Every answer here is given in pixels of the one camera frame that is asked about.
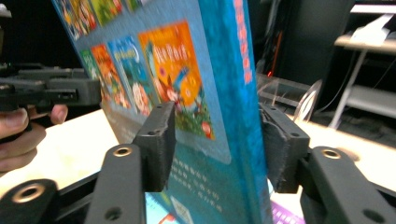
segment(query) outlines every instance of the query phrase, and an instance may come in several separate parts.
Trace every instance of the white table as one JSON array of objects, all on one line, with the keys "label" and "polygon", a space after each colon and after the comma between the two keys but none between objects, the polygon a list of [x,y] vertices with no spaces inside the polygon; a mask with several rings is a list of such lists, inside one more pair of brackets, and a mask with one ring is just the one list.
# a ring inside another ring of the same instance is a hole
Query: white table
[{"label": "white table", "polygon": [[383,44],[377,46],[354,42],[350,39],[350,35],[342,35],[335,41],[335,46],[359,50],[361,54],[355,64],[351,77],[346,84],[346,88],[341,97],[340,103],[335,110],[334,117],[332,118],[332,122],[329,124],[329,127],[334,129],[338,127],[339,119],[341,118],[346,105],[391,118],[396,118],[395,93],[354,85],[367,52],[396,54],[396,40],[385,40]]}]

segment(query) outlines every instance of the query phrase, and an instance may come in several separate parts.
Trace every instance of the hardcover book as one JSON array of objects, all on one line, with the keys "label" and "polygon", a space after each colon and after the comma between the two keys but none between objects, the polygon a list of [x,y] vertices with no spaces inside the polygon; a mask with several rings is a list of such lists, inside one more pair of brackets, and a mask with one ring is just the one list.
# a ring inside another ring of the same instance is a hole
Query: hardcover book
[{"label": "hardcover book", "polygon": [[247,1],[91,0],[100,26],[79,38],[52,1],[120,143],[176,102],[172,172],[150,194],[169,217],[272,223]]}]

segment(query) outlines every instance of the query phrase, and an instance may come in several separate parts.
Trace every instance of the human hand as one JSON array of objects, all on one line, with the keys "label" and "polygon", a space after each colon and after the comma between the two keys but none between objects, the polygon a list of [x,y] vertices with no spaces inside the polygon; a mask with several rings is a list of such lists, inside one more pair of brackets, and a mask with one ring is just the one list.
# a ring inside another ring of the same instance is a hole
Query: human hand
[{"label": "human hand", "polygon": [[[0,112],[0,139],[21,133],[17,139],[0,144],[0,176],[29,164],[37,154],[37,145],[46,136],[45,128],[35,123],[31,123],[31,131],[24,132],[29,117],[37,119],[47,115],[37,114],[35,108],[29,108],[28,111],[20,108],[12,112]],[[53,124],[62,124],[67,116],[67,106],[56,105],[49,116]]]}]

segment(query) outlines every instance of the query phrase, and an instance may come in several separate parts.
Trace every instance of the teal book cover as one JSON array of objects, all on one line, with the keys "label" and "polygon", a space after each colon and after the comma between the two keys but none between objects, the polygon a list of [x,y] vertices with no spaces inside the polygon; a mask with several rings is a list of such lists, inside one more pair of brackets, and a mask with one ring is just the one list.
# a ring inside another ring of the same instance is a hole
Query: teal book cover
[{"label": "teal book cover", "polygon": [[176,103],[172,172],[150,197],[177,223],[273,223],[248,2],[150,0],[133,10],[120,2],[111,22],[78,39],[68,33],[81,61],[90,51],[110,80],[102,108],[120,143],[131,143],[147,118],[136,104],[149,112]]}]

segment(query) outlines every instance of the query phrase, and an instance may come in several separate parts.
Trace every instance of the book spine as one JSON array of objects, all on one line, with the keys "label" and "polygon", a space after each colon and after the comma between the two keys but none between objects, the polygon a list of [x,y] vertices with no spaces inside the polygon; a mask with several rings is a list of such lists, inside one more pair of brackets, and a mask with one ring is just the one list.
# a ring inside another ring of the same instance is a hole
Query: book spine
[{"label": "book spine", "polygon": [[200,0],[199,4],[230,150],[242,175],[240,188],[247,195],[249,223],[272,223],[248,3]]}]

